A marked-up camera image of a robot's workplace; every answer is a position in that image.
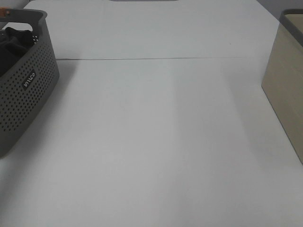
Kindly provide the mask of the dark grey towel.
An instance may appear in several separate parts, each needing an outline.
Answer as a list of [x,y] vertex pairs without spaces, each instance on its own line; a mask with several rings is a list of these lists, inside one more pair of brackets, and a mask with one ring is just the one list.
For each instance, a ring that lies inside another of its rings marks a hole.
[[4,35],[0,36],[0,76],[12,68],[34,44],[30,30],[5,28]]

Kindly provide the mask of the grey perforated plastic basket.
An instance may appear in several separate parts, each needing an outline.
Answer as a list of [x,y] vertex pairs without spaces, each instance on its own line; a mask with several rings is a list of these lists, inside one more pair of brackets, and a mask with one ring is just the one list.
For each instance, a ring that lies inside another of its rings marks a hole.
[[1,22],[29,24],[31,47],[0,78],[0,155],[7,155],[43,108],[60,73],[47,23],[47,13],[34,9],[4,9]]

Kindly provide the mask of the beige fabric storage bin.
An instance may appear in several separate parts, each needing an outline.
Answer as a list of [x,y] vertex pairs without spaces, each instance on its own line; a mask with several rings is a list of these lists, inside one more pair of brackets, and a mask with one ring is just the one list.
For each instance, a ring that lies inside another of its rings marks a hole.
[[303,159],[303,10],[285,9],[261,87],[299,160]]

